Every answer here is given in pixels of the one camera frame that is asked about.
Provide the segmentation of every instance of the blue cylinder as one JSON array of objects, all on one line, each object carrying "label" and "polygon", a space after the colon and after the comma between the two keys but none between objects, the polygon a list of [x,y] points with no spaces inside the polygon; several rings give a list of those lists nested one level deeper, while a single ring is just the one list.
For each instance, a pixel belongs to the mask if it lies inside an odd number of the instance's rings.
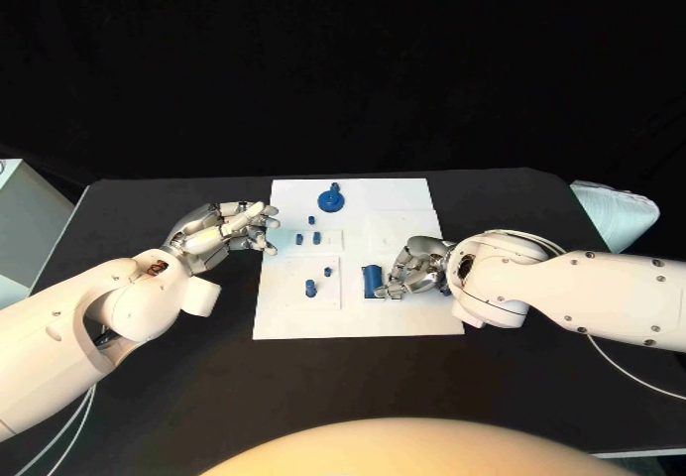
[{"label": "blue cylinder", "polygon": [[304,295],[308,298],[314,298],[317,296],[317,287],[314,286],[314,280],[307,280],[304,282]]},{"label": "blue cylinder", "polygon": [[362,269],[362,276],[365,277],[365,298],[373,299],[375,289],[383,285],[382,268],[376,265],[369,265]]},{"label": "blue cylinder", "polygon": [[336,182],[333,182],[331,188],[318,195],[317,204],[321,210],[324,210],[327,213],[333,213],[343,208],[346,200],[339,190],[340,186]]}]

